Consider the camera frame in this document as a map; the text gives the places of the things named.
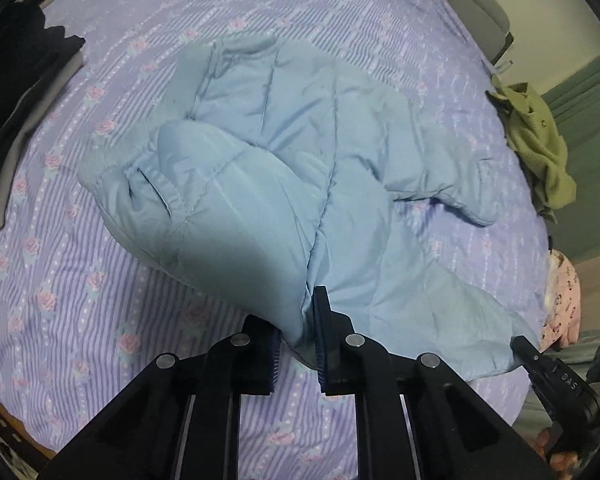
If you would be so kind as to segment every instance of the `pink patterned cloth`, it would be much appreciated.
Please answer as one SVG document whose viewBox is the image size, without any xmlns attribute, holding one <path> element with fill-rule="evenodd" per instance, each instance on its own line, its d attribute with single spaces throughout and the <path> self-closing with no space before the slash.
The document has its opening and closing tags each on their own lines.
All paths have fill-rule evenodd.
<svg viewBox="0 0 600 480">
<path fill-rule="evenodd" d="M 544 305 L 549 313 L 542 327 L 540 350 L 556 341 L 564 348 L 578 341 L 580 334 L 580 280 L 573 264 L 560 251 L 550 253 Z"/>
</svg>

